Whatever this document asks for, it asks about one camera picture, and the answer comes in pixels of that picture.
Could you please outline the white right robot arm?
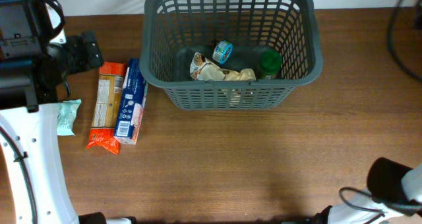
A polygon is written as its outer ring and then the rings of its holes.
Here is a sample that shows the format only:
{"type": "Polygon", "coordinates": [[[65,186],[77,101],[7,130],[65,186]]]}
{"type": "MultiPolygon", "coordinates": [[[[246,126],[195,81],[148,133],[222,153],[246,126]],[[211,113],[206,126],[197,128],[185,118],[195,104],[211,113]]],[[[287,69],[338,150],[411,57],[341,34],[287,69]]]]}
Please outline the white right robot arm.
{"type": "Polygon", "coordinates": [[[378,158],[363,189],[339,189],[342,203],[328,206],[310,219],[316,224],[371,224],[394,217],[421,215],[421,166],[378,158]]]}

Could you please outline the blue biscuit box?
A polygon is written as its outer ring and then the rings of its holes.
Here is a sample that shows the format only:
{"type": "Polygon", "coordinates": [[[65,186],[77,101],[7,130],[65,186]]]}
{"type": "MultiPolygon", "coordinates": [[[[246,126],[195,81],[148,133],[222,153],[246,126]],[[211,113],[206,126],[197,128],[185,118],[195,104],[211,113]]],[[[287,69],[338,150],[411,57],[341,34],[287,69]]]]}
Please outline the blue biscuit box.
{"type": "Polygon", "coordinates": [[[117,114],[114,138],[120,144],[135,145],[142,124],[148,83],[140,71],[140,59],[129,61],[117,114]]]}

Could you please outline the beige brown snack bag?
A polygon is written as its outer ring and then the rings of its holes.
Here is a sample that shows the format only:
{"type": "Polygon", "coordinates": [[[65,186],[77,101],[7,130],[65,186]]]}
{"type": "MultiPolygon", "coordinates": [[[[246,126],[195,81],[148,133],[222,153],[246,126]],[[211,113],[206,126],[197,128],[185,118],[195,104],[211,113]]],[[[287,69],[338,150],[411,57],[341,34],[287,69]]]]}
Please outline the beige brown snack bag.
{"type": "MultiPolygon", "coordinates": [[[[256,80],[253,69],[243,69],[235,71],[220,68],[218,65],[207,59],[199,52],[190,52],[192,57],[189,66],[189,73],[192,80],[205,82],[252,82],[256,80]]],[[[241,88],[208,88],[203,89],[203,98],[200,102],[200,95],[193,96],[194,108],[198,108],[200,104],[207,109],[252,109],[256,101],[255,89],[241,88]]]]}

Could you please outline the mint green snack pouch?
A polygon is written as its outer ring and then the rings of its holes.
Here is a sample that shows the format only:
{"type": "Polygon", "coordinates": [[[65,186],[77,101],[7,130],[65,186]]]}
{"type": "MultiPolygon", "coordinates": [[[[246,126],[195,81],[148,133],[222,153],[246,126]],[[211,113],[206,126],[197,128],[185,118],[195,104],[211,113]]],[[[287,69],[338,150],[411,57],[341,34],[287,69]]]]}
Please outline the mint green snack pouch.
{"type": "Polygon", "coordinates": [[[74,136],[73,124],[76,119],[78,108],[82,101],[80,99],[68,100],[57,103],[57,135],[74,136]]]}

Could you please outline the blue round tin can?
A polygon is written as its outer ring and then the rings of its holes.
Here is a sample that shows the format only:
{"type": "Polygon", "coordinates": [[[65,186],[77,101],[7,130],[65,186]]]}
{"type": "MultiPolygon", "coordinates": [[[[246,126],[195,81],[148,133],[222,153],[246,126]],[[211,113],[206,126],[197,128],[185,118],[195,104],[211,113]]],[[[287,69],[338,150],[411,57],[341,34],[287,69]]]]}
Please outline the blue round tin can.
{"type": "Polygon", "coordinates": [[[224,64],[228,60],[232,51],[233,44],[226,40],[222,40],[218,42],[214,48],[212,59],[219,64],[224,64]]]}

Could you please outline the grey plastic basket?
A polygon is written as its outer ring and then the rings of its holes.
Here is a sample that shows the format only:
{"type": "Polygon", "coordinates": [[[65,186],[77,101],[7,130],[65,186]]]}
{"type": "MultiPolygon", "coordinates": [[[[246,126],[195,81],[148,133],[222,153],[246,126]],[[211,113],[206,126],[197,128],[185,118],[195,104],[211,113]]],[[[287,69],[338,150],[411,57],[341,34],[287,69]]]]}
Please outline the grey plastic basket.
{"type": "Polygon", "coordinates": [[[323,68],[313,0],[146,0],[140,71],[185,110],[269,109],[323,68]],[[195,53],[211,59],[220,41],[233,45],[224,68],[258,70],[263,53],[282,61],[270,80],[194,80],[195,53]]]}

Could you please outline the green lid jar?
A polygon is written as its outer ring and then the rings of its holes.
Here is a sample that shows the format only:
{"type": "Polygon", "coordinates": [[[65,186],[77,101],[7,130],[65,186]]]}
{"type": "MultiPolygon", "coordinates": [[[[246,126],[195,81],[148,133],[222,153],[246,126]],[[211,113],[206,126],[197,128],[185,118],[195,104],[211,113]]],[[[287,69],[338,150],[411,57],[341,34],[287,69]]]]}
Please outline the green lid jar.
{"type": "Polygon", "coordinates": [[[258,79],[275,79],[281,69],[281,65],[282,56],[275,49],[265,51],[259,59],[258,79]]]}

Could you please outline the orange biscuit packet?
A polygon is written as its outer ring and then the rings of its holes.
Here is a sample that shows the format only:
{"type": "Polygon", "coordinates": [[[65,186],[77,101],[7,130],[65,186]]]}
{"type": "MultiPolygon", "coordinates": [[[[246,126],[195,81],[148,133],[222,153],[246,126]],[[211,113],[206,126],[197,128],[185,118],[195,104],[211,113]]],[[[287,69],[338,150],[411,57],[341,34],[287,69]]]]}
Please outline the orange biscuit packet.
{"type": "Polygon", "coordinates": [[[120,143],[114,138],[123,83],[127,71],[124,63],[105,62],[99,69],[98,91],[87,149],[101,146],[118,154],[120,143]]]}

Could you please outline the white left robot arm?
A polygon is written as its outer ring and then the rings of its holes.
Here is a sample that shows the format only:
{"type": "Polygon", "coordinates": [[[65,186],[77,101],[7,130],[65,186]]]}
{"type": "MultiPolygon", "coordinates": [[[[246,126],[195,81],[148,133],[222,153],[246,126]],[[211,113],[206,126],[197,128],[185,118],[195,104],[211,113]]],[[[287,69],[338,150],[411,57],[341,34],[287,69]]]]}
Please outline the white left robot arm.
{"type": "Polygon", "coordinates": [[[57,87],[104,60],[95,34],[66,36],[58,0],[1,0],[1,149],[17,223],[107,223],[76,213],[57,135],[57,87]]]}

